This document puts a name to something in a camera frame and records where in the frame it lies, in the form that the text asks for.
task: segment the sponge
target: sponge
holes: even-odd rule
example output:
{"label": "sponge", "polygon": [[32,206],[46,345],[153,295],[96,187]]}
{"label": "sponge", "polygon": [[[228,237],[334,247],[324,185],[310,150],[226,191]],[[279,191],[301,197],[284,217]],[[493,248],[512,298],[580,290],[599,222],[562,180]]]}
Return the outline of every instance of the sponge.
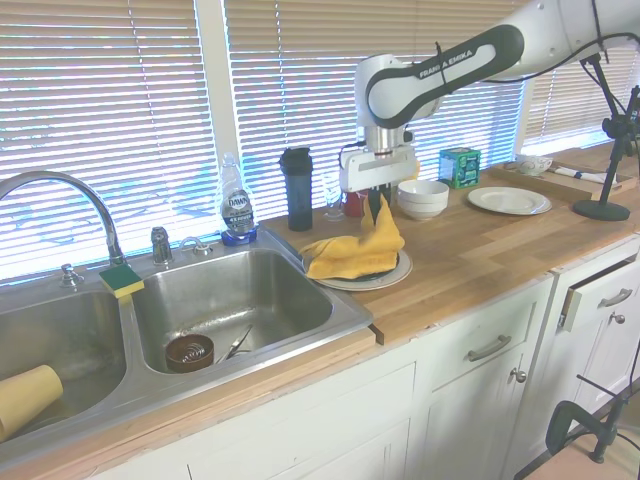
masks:
{"label": "sponge", "polygon": [[100,277],[102,283],[111,290],[116,298],[131,295],[144,288],[142,279],[126,263],[100,272]]}

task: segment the dish soap bottle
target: dish soap bottle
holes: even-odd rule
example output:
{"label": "dish soap bottle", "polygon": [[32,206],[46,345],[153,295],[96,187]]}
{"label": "dish soap bottle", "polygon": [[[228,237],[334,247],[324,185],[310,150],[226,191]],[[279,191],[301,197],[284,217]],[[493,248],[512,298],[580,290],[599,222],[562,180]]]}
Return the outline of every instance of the dish soap bottle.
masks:
{"label": "dish soap bottle", "polygon": [[222,232],[222,243],[227,246],[242,245],[256,239],[253,207],[246,189],[242,185],[240,169],[232,153],[222,159],[222,203],[220,213],[226,230]]}

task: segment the stack of white bowls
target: stack of white bowls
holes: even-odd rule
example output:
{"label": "stack of white bowls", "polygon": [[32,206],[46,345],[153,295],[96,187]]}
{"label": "stack of white bowls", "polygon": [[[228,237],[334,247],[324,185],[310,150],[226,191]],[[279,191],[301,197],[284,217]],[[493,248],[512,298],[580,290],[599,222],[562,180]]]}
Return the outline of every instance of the stack of white bowls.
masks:
{"label": "stack of white bowls", "polygon": [[416,220],[442,213],[449,202],[449,187],[434,180],[407,180],[398,185],[398,205]]}

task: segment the wooden countertop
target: wooden countertop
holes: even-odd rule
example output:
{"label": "wooden countertop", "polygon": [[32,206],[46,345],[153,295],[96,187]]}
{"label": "wooden countertop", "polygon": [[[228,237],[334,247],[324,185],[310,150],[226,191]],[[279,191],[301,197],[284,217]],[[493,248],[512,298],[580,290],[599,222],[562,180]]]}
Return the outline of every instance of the wooden countertop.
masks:
{"label": "wooden countertop", "polygon": [[[608,158],[608,148],[572,151],[577,165]],[[627,161],[623,169],[637,164]],[[484,175],[482,185],[505,185]],[[616,196],[633,209],[627,222],[606,223],[573,214],[566,202],[551,198],[551,212],[534,217],[493,214],[470,206],[469,189],[452,191],[449,207],[428,222],[402,214],[396,222],[414,262],[411,275],[384,290],[354,298],[374,315],[379,340],[406,340],[446,317],[477,306],[526,283],[553,267],[577,259],[636,231],[640,193]],[[320,238],[354,234],[359,221],[323,222],[315,212],[314,229],[290,232],[286,219],[265,222],[295,247]],[[240,415],[256,406],[316,382],[380,353],[369,330],[241,379],[124,422],[82,441],[52,450],[38,459],[0,472],[0,480],[74,480],[105,471],[147,450],[157,449]]]}
{"label": "wooden countertop", "polygon": [[[610,145],[571,150],[557,157],[576,165],[606,164]],[[635,159],[621,162],[623,169],[636,169]],[[503,180],[481,175],[480,187],[507,186]],[[499,294],[541,276],[550,269],[620,240],[635,231],[640,222],[640,192],[615,196],[632,209],[625,222],[599,222],[576,215],[566,201],[549,196],[550,212],[518,217],[478,209],[466,201],[472,189],[452,190],[449,206],[438,217],[416,222],[394,209],[394,218],[406,241],[405,251],[413,260],[413,271],[402,282],[372,292],[354,293],[353,298],[374,316],[380,343],[413,335],[453,314],[463,312]],[[327,222],[322,211],[314,211],[313,229],[292,232],[286,217],[268,220],[295,248],[337,235],[360,231],[359,220]]]}

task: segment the window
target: window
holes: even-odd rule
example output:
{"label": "window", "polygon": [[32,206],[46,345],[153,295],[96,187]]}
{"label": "window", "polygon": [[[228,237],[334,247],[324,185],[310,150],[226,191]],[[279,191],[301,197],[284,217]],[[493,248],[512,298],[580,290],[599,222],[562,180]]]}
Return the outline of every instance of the window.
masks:
{"label": "window", "polygon": [[[640,81],[640,58],[633,48],[609,50],[602,55],[607,83],[627,106],[631,88]],[[524,153],[546,154],[608,141],[602,120],[611,115],[602,90],[579,62],[562,66],[534,81]]]}
{"label": "window", "polygon": [[[369,55],[421,61],[508,16],[524,0],[226,0],[240,154],[257,214],[286,213],[277,161],[286,147],[309,146],[314,205],[318,173],[337,169],[356,139],[353,77]],[[412,122],[421,177],[435,178],[439,151],[482,150],[484,164],[512,157],[522,85],[476,84],[448,96],[431,118]]]}
{"label": "window", "polygon": [[[156,225],[172,241],[216,229],[193,0],[3,1],[0,75],[0,180],[49,169],[88,183],[125,252]],[[0,243],[0,278],[107,256],[91,204],[53,182],[0,201]]]}

